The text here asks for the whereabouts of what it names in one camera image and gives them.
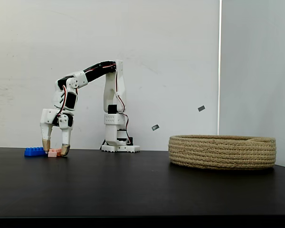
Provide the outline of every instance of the table surface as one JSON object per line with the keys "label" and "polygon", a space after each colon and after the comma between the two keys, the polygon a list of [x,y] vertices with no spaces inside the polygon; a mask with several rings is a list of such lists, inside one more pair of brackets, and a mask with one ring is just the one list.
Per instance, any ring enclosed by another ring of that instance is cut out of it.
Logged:
{"label": "table surface", "polygon": [[0,148],[0,217],[177,215],[285,215],[285,167],[210,171],[159,151],[47,158]]}

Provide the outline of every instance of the cable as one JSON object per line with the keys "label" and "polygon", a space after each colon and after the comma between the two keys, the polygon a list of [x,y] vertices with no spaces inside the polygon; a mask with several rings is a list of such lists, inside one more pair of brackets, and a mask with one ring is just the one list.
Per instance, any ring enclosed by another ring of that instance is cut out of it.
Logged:
{"label": "cable", "polygon": [[63,98],[63,104],[62,104],[62,106],[61,106],[61,109],[60,109],[59,112],[57,113],[58,116],[60,116],[60,114],[61,114],[61,112],[62,112],[62,110],[64,109],[65,104],[66,104],[67,89],[66,89],[66,87],[65,87],[64,85],[63,85],[62,87],[63,87],[63,90],[65,91],[65,97]]}
{"label": "cable", "polygon": [[121,113],[122,115],[125,115],[127,117],[127,123],[125,125],[125,132],[127,133],[127,138],[128,138],[128,143],[127,144],[131,144],[131,140],[130,140],[130,136],[128,134],[128,123],[129,123],[129,117],[127,114]]}
{"label": "cable", "polygon": [[127,117],[127,122],[126,122],[126,125],[125,125],[125,132],[127,134],[127,139],[128,139],[128,143],[127,144],[131,144],[131,140],[130,140],[130,136],[128,134],[128,123],[129,123],[129,117],[127,114],[124,114],[124,111],[125,111],[125,105],[122,101],[122,99],[120,98],[120,96],[118,95],[118,86],[117,86],[117,69],[116,69],[116,74],[115,74],[115,94],[116,94],[116,97],[118,98],[118,100],[122,103],[123,105],[123,111],[122,112],[119,112],[118,114],[122,114],[124,116]]}
{"label": "cable", "polygon": [[[111,65],[109,65],[109,66],[103,66],[102,68],[112,67],[112,66],[114,66],[114,65],[116,65],[116,63],[111,64]],[[85,74],[86,74],[86,73],[88,73],[88,72],[90,72],[90,71],[93,71],[93,70],[95,70],[95,69],[97,69],[97,68],[98,68],[98,67],[95,67],[95,68],[89,69],[88,71],[85,71]]]}

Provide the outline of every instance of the white wall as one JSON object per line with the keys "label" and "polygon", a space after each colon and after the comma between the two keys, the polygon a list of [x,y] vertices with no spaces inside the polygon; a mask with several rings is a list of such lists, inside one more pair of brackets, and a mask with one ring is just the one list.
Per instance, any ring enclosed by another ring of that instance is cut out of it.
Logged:
{"label": "white wall", "polygon": [[285,166],[285,0],[223,0],[220,134],[277,139]]}
{"label": "white wall", "polygon": [[[129,134],[143,150],[166,150],[175,134],[215,134],[218,3],[0,0],[0,147],[41,146],[54,81],[114,59],[124,60]],[[104,139],[104,83],[79,90],[72,148]],[[53,147],[60,137],[55,129]]]}

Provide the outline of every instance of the red wire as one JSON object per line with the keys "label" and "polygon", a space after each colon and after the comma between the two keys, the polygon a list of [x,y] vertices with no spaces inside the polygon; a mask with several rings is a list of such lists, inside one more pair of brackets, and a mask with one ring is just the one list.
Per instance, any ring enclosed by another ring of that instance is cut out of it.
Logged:
{"label": "red wire", "polygon": [[[117,91],[117,70],[116,70],[116,76],[115,76],[115,89],[116,89],[116,92],[118,92],[118,91]],[[119,98],[120,102],[123,104],[123,111],[122,111],[121,114],[123,114],[123,115],[125,115],[125,116],[127,117],[127,123],[126,123],[126,125],[125,125],[125,132],[127,133],[129,144],[131,144],[130,136],[129,136],[129,134],[128,134],[129,117],[128,117],[127,114],[124,114],[124,113],[123,113],[124,110],[125,110],[125,106],[124,106],[124,103],[123,103],[122,99],[120,98],[119,95],[117,95],[117,97]]]}
{"label": "red wire", "polygon": [[65,107],[66,104],[66,95],[67,95],[67,89],[66,87],[63,85],[63,90],[65,91],[65,97],[63,98],[63,105],[61,106],[61,109],[59,110],[57,115],[60,115],[60,113],[62,112],[63,108]]}
{"label": "red wire", "polygon": [[[114,63],[114,64],[112,64],[112,65],[108,65],[108,66],[103,66],[103,68],[111,67],[111,66],[114,66],[114,65],[116,65],[116,63]],[[96,69],[96,67],[95,67],[95,68],[92,68],[92,69],[87,70],[85,73],[90,72],[90,71],[95,70],[95,69]]]}

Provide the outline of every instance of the rope basket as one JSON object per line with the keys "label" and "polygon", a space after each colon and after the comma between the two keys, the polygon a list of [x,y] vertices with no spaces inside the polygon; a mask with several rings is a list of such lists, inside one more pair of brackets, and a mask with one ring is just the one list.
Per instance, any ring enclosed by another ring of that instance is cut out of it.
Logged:
{"label": "rope basket", "polygon": [[260,170],[274,166],[275,143],[267,137],[176,135],[169,140],[169,158],[201,169]]}

